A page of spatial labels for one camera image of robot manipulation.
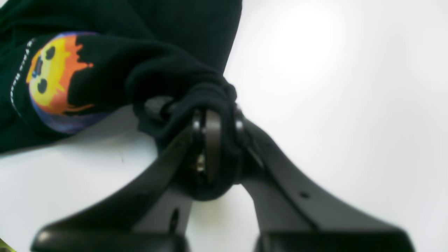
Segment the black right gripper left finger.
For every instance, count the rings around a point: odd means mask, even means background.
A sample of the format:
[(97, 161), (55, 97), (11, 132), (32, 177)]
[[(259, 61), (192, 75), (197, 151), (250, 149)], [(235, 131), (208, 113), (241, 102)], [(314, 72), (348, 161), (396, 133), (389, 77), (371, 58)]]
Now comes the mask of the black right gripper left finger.
[(136, 179), (101, 202), (42, 228), (33, 252), (188, 252), (193, 200), (219, 190), (222, 122), (195, 111), (191, 125)]

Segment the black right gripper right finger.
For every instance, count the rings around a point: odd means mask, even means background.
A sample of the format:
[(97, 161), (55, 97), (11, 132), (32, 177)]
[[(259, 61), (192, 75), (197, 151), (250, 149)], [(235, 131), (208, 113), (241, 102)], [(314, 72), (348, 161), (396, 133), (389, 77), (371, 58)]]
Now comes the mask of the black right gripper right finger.
[(253, 200), (256, 252), (413, 252), (401, 228), (345, 203), (293, 164), (274, 140), (234, 112), (244, 150), (240, 183)]

